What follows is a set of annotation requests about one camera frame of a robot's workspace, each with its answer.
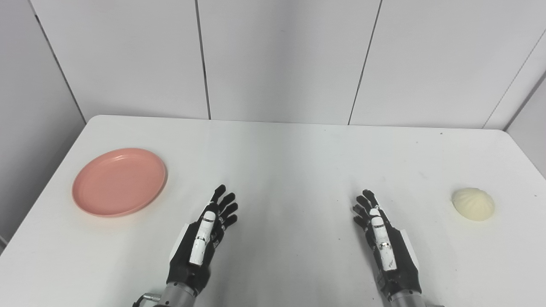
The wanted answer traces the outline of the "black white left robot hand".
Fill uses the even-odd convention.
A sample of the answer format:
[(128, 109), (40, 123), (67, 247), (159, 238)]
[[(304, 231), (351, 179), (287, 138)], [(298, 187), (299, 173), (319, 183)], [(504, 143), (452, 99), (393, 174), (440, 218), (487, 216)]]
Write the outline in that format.
[[(238, 219), (235, 214), (238, 209), (235, 194), (226, 194), (226, 190), (225, 185), (218, 186), (198, 220), (189, 224), (175, 255), (170, 261), (169, 274), (166, 280), (168, 284), (185, 284), (192, 289), (194, 295), (199, 295), (207, 285), (211, 276), (210, 264), (216, 248), (224, 238), (227, 228), (236, 223)], [(190, 256), (198, 229), (207, 211), (215, 214), (215, 221), (211, 229), (210, 240), (205, 247), (203, 262), (200, 266), (197, 266), (190, 263)]]

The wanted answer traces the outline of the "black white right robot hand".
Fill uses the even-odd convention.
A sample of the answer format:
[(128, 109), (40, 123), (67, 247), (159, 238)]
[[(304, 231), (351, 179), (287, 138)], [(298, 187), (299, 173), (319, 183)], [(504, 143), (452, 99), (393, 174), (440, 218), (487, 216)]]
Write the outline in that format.
[(363, 230), (378, 268), (378, 288), (394, 303), (402, 295), (421, 295), (416, 266), (403, 233), (387, 218), (374, 192), (363, 190), (353, 206), (354, 222)]

